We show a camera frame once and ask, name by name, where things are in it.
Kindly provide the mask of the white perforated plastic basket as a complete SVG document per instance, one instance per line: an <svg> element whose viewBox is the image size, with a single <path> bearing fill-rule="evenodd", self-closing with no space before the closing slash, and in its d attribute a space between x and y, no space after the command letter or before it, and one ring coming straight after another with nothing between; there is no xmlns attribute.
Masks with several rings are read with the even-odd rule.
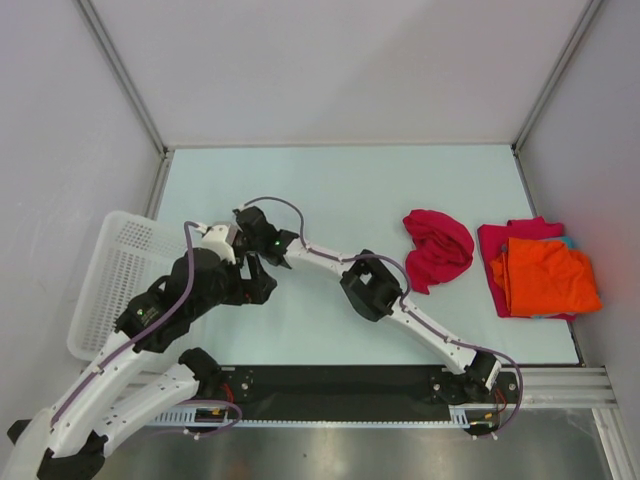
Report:
<svg viewBox="0 0 640 480"><path fill-rule="evenodd" d="M184 228L123 211L109 213L76 303L67 348L91 361L111 334L128 302L170 273L186 253Z"/></svg>

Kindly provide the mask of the crimson red t shirt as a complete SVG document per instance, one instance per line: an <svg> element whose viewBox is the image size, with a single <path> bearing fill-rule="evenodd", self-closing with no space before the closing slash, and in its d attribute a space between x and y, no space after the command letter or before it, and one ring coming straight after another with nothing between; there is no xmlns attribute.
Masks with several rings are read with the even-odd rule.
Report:
<svg viewBox="0 0 640 480"><path fill-rule="evenodd" d="M431 287L455 280L472 265L474 240L451 216L414 209L403 219L403 225L414 245L405 260L414 291L429 295Z"/></svg>

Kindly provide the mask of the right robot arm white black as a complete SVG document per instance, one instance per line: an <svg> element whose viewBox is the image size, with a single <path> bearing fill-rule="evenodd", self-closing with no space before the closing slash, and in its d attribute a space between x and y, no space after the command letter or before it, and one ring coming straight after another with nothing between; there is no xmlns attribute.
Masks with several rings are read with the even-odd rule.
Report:
<svg viewBox="0 0 640 480"><path fill-rule="evenodd" d="M391 271L403 272L397 262L370 250L354 255L322 250L301 231L276 228L256 206L242 206L234 215L252 252L273 266L336 278L359 316L373 323L385 321L415 336L461 381L469 399L484 401L496 391L501 370L497 354L463 341L412 302L410 288L403 287Z"/></svg>

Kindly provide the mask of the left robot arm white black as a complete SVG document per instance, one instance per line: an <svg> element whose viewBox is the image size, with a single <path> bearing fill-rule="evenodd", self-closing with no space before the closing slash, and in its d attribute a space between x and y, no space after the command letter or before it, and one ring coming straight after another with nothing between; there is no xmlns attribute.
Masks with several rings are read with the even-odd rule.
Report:
<svg viewBox="0 0 640 480"><path fill-rule="evenodd" d="M192 323L219 305L263 304L276 287L238 227L187 222L202 235L169 274L134 297L97 357L62 398L7 434L14 450L4 479L92 479L129 437L183 403L234 408L219 364L203 349L185 351L166 372L121 399Z"/></svg>

